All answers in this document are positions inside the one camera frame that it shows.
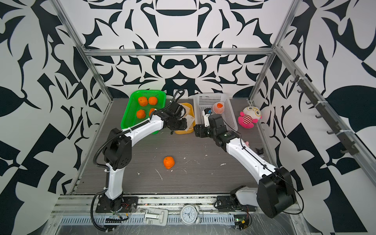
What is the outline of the orange toy fruit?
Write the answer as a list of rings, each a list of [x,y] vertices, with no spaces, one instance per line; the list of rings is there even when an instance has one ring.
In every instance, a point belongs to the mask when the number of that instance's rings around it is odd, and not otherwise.
[[[138,98],[138,103],[140,106],[145,107],[148,105],[148,99],[146,97]]]

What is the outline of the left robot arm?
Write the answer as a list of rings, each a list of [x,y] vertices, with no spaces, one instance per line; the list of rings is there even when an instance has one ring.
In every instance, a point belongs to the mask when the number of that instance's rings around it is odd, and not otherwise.
[[[167,107],[153,111],[149,118],[139,124],[121,131],[114,129],[103,147],[107,173],[103,194],[109,202],[121,203],[123,174],[132,159],[132,147],[143,138],[164,128],[173,132],[187,129],[185,114],[183,105],[172,101]]]

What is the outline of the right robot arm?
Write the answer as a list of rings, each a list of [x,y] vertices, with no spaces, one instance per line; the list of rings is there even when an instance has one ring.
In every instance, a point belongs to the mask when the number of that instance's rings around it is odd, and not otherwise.
[[[290,173],[285,168],[276,168],[265,161],[241,138],[241,134],[228,129],[218,114],[205,114],[204,124],[194,127],[195,135],[211,138],[216,145],[237,159],[253,176],[258,184],[256,191],[245,187],[236,191],[241,205],[258,207],[270,218],[274,218],[297,202]]]

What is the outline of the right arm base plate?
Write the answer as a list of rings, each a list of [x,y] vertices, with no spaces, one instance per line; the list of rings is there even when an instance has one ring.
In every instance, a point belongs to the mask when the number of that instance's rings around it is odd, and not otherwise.
[[[232,195],[217,196],[213,206],[219,212],[254,212],[257,210],[257,206],[240,204],[238,199]]]

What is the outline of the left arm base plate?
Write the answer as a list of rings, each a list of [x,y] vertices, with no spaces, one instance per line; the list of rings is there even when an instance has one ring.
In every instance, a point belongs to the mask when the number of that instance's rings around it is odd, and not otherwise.
[[[101,196],[99,201],[95,203],[96,213],[110,213],[110,212],[131,212],[138,207],[139,198],[136,196],[124,196],[122,199],[109,199],[107,196]]]

